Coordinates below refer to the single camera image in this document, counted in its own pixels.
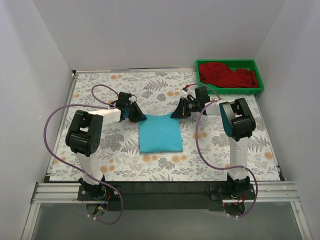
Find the turquoise t shirt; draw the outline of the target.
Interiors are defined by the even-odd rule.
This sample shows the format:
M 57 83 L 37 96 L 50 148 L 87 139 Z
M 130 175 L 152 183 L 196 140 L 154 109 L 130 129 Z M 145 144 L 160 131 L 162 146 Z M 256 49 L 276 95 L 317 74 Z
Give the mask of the turquoise t shirt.
M 175 153 L 183 151 L 180 120 L 171 114 L 147 115 L 139 122 L 139 151 L 141 154 Z

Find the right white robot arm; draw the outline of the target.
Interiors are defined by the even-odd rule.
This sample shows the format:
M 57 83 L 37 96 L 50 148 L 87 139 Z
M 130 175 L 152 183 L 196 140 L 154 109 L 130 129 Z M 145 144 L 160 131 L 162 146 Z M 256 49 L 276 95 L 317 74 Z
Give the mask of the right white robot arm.
M 218 101 L 210 99 L 208 87 L 203 85 L 194 89 L 195 96 L 188 94 L 179 99 L 177 108 L 171 114 L 172 119 L 184 119 L 191 113 L 199 112 L 195 130 L 199 128 L 202 116 L 220 116 L 224 133 L 229 139 L 230 161 L 228 167 L 215 167 L 203 157 L 199 142 L 195 144 L 202 161 L 210 168 L 227 171 L 225 193 L 232 199 L 237 199 L 250 188 L 250 177 L 254 176 L 247 167 L 248 145 L 253 131 L 256 129 L 256 121 L 244 98 L 233 101 Z

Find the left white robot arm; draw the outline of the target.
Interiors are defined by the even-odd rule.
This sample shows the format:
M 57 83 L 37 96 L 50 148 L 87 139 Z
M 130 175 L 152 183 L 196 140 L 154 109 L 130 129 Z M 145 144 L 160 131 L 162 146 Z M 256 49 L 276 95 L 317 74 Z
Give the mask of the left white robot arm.
M 77 110 L 68 129 L 65 143 L 75 154 L 81 169 L 84 170 L 83 177 L 78 181 L 84 191 L 95 200 L 103 199 L 107 193 L 107 188 L 103 184 L 89 177 L 93 176 L 99 181 L 104 178 L 98 166 L 96 154 L 103 127 L 125 119 L 129 119 L 132 123 L 147 119 L 133 97 L 131 93 L 120 92 L 113 109 Z

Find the floral tablecloth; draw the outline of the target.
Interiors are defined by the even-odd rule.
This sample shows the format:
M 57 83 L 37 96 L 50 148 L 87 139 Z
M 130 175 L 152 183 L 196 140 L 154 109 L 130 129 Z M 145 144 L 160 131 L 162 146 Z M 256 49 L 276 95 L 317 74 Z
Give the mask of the floral tablecloth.
M 161 116 L 175 110 L 182 88 L 197 81 L 194 71 L 184 72 L 109 72 L 80 73 L 72 91 L 59 145 L 58 159 L 52 166 L 51 181 L 77 181 L 79 161 L 65 143 L 68 128 L 80 105 L 101 106 L 112 102 L 117 92 L 132 93 L 145 115 Z M 215 170 L 200 158 L 196 140 L 205 160 L 224 168 L 230 164 L 230 147 L 222 121 L 218 116 L 199 115 L 180 121 L 183 151 L 141 154 L 139 126 L 128 120 L 103 129 L 97 151 L 100 170 L 107 181 L 224 181 L 226 170 Z

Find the red t shirt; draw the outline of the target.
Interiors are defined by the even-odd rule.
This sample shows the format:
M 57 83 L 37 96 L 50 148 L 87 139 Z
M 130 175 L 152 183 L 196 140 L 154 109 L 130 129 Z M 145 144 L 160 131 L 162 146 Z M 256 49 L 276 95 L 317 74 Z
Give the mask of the red t shirt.
M 258 88 L 254 70 L 232 70 L 222 62 L 203 63 L 198 66 L 200 81 L 219 88 Z

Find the green plastic bin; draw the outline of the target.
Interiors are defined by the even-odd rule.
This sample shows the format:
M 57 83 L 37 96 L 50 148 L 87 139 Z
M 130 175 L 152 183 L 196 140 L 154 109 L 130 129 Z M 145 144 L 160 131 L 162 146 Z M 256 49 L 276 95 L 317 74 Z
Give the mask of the green plastic bin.
M 264 90 L 253 59 L 198 59 L 195 67 L 198 82 L 217 94 L 255 95 Z

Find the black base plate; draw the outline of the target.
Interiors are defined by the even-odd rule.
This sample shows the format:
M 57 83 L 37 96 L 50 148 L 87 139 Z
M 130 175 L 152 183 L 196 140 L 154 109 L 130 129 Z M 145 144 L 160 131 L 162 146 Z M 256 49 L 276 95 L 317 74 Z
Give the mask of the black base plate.
M 124 210 L 191 210 L 191 209 L 208 209 L 210 211 L 223 211 L 222 200 L 212 200 L 205 196 L 192 197 L 157 197 L 157 196 L 128 196 L 123 198 L 120 191 L 113 185 L 112 181 L 106 187 L 106 195 L 101 201 L 94 201 L 98 205 L 108 205 L 109 211 Z M 222 182 L 223 190 L 226 190 L 226 181 L 209 181 Z

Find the aluminium front rail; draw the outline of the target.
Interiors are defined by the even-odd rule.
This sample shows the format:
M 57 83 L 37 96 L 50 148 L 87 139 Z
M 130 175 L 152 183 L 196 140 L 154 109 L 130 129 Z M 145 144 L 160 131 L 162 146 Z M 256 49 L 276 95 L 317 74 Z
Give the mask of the aluminium front rail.
M 120 181 L 112 183 L 122 197 L 200 197 L 224 202 L 237 201 L 239 198 L 251 202 L 296 202 L 300 200 L 293 182 L 290 181 L 259 181 L 258 187 L 251 185 L 241 197 L 232 197 L 223 190 L 222 182 L 189 181 L 164 182 Z M 93 197 L 79 183 L 38 183 L 33 192 L 32 200 L 39 203 L 67 203 L 71 201 L 97 202 L 103 197 Z

